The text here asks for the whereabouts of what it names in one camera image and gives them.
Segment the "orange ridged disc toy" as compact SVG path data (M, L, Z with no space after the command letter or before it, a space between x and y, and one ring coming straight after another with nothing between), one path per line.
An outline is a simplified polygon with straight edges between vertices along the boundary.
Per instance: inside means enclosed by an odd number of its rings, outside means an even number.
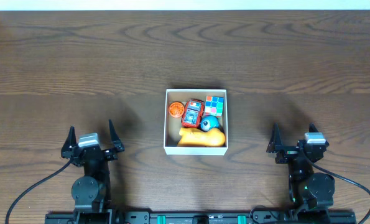
M173 118L181 118L185 112L185 106L182 102L175 101L169 105L168 112Z

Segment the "colourful puzzle cube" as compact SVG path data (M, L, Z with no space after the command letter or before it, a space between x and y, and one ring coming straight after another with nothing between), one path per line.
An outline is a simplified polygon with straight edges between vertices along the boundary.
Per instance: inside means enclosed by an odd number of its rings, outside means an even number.
M222 117L224 109L224 98L218 96L207 96L205 100L205 116Z

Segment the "blue toy ball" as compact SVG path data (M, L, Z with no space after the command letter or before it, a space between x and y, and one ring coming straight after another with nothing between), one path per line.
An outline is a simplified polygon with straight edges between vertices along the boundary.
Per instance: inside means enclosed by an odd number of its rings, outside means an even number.
M200 129L202 131L209 131L213 128L219 128L220 122L216 116L208 115L205 116L200 122Z

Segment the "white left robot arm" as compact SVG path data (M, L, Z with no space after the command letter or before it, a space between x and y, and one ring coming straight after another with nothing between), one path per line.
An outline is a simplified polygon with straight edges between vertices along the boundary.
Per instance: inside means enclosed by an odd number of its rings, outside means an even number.
M121 219L111 208L108 162L118 159L118 154L125 148L112 121L109 121L109 134L113 146L102 149L97 133L82 135L77 139L72 126L62 146L61 156L84 170L83 177L72 185L74 223L115 223Z

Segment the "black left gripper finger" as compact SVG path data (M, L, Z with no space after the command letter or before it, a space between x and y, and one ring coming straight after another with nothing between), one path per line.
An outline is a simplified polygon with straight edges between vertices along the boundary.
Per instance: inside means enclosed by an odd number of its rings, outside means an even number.
M112 120L110 119L109 120L109 133L110 133L110 137L111 137L111 142L113 144L113 148L116 152L124 152L125 151L125 147L121 141L121 139L119 138L115 128L114 128L114 124L112 122Z
M78 144L76 142L75 127L71 126L68 132L68 136L61 148L61 156L63 158L71 158L77 146Z

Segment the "white cardboard box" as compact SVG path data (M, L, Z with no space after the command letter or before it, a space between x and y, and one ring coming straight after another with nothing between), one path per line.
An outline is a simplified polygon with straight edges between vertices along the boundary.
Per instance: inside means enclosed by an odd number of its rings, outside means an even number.
M207 96L218 96L224 98L224 109L222 117L218 118L220 127L218 128L226 136L226 142L221 147L204 146L178 146L181 139L179 131L182 126L181 118L173 118L169 115L169 105L175 101L182 102L185 106L190 99L205 102ZM223 156L228 150L228 107L227 93L224 89L168 89L165 96L165 118L164 118L164 149L168 155L204 155L204 156Z

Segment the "red toy car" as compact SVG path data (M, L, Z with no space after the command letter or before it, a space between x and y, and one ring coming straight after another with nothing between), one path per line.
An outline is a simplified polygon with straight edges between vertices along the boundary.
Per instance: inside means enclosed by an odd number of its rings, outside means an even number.
M200 125L204 108L205 103L203 101L196 99L188 100L181 120L182 126L185 128L197 128Z

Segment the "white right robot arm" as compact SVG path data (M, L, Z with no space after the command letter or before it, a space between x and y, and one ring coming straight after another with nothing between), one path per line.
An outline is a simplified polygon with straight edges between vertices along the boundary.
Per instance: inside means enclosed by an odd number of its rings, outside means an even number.
M323 158L328 146L314 124L294 146L284 145L278 124L273 125L266 152L275 154L277 164L288 165L289 197L294 205L279 215L280 221L330 221L328 207L333 205L335 180L329 174L313 171L313 165Z

